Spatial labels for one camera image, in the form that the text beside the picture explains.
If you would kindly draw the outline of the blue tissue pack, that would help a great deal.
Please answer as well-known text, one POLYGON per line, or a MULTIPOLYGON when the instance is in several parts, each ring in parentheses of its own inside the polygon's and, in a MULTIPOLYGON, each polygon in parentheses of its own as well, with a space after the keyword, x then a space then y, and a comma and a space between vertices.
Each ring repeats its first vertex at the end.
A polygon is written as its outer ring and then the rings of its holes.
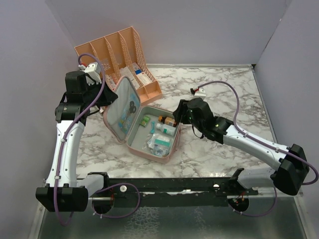
POLYGON ((126 105, 126 107, 124 108, 124 111, 121 115, 121 118, 119 120, 119 127, 122 130, 122 132, 124 133, 128 133, 130 127, 131 127, 131 123, 132 123, 132 118, 134 116, 134 114, 131 114, 130 116, 127 116, 128 113, 128 109, 129 109, 129 104, 126 105))

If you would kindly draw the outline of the teal bandage packet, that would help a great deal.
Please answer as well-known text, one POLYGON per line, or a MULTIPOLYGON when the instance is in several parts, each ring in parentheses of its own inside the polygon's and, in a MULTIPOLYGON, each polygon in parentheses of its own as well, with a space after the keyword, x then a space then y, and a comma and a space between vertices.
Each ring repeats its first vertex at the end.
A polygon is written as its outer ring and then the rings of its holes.
POLYGON ((170 140, 161 140, 161 139, 156 139, 155 140, 155 145, 161 145, 161 146, 164 146, 164 147, 170 147, 170 140))

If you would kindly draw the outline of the small teal strip packet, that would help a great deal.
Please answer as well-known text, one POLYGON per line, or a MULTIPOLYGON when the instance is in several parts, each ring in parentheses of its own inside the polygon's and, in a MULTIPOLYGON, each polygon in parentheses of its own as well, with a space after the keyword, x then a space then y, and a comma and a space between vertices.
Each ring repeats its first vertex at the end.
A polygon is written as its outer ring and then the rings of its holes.
POLYGON ((154 121, 152 121, 152 122, 151 122, 151 126, 152 126, 152 127, 151 127, 150 133, 151 133, 151 134, 154 134, 154 133, 155 133, 155 129, 156 129, 156 123, 155 123, 154 121))

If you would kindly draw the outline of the brown medicine bottle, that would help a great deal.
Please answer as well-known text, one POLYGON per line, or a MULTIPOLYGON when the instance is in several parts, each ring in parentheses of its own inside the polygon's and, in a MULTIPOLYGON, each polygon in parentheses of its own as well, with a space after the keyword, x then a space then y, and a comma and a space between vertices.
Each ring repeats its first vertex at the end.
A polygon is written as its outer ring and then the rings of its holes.
POLYGON ((170 117, 159 116, 159 122, 161 122, 163 124, 167 124, 167 125, 172 126, 172 127, 177 126, 177 122, 175 121, 175 119, 170 118, 170 117))

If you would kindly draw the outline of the clear bandage bag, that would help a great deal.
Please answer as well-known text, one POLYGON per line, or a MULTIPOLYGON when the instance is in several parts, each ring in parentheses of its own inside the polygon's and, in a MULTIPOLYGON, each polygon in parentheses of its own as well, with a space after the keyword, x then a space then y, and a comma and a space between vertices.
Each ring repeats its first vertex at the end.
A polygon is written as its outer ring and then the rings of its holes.
POLYGON ((163 145, 155 145, 151 153, 157 157, 166 157, 169 154, 169 148, 163 145))

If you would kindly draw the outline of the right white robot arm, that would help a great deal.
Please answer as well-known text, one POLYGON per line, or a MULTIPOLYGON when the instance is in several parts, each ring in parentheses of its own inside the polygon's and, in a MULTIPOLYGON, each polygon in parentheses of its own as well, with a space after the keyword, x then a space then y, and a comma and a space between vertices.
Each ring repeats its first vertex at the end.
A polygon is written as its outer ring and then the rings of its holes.
POLYGON ((240 149, 268 166, 262 169, 239 169, 229 182, 229 189, 240 195, 253 187, 275 187, 281 192, 295 196, 309 170, 304 149, 276 144, 236 127, 224 117, 214 116, 207 102, 201 98, 180 100, 173 116, 178 123, 189 124, 203 137, 240 149))

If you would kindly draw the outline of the small green box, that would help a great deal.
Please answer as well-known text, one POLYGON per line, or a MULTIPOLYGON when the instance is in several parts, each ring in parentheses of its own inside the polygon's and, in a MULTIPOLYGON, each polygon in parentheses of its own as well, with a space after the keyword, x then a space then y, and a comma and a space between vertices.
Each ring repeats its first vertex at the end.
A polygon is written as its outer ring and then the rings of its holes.
POLYGON ((149 121, 151 120, 151 118, 147 115, 143 116, 143 118, 140 121, 140 125, 143 127, 146 127, 149 123, 149 121))

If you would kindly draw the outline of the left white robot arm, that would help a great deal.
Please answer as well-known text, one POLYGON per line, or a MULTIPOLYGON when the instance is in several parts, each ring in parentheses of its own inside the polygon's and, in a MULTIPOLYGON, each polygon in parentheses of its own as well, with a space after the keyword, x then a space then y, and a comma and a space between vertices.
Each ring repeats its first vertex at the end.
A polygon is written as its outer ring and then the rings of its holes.
POLYGON ((90 173, 77 180, 76 165, 80 139, 90 108, 104 107, 117 99, 100 73, 69 72, 66 91, 55 109, 57 139, 54 158, 44 187, 36 189, 36 199, 50 212, 83 212, 94 193, 106 196, 110 184, 105 173, 90 173))

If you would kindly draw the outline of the white plastic bottle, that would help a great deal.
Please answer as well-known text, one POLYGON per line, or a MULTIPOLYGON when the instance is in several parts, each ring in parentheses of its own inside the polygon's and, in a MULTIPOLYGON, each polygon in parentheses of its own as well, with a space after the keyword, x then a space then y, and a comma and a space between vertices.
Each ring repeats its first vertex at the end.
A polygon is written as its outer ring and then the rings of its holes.
POLYGON ((167 125, 167 124, 160 124, 160 123, 156 124, 156 129, 160 130, 164 134, 171 135, 171 136, 174 136, 176 131, 175 127, 167 125))

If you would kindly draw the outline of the black handled scissors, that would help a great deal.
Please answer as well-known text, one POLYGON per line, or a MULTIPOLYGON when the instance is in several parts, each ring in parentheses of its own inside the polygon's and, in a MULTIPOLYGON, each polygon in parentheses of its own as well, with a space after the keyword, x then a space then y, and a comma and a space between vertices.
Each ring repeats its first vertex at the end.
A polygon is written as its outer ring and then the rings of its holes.
POLYGON ((127 116, 130 116, 131 114, 134 114, 136 112, 136 110, 137 110, 137 107, 135 105, 135 102, 134 101, 130 101, 127 116))

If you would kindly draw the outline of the pink medicine kit case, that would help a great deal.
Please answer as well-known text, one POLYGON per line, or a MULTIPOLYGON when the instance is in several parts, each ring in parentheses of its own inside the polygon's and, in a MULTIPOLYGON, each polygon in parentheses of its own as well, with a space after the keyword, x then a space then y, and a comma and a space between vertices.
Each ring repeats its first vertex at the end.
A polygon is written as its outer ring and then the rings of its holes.
POLYGON ((106 127, 124 143, 129 152, 136 156, 159 163, 169 162, 173 153, 178 149, 180 141, 180 125, 174 128, 172 135, 157 129, 160 116, 172 118, 172 112, 153 106, 142 106, 138 92, 128 77, 121 77, 114 93, 118 98, 103 113, 106 127), (161 136, 168 142, 168 149, 152 149, 148 141, 152 138, 154 129, 156 136, 161 136))

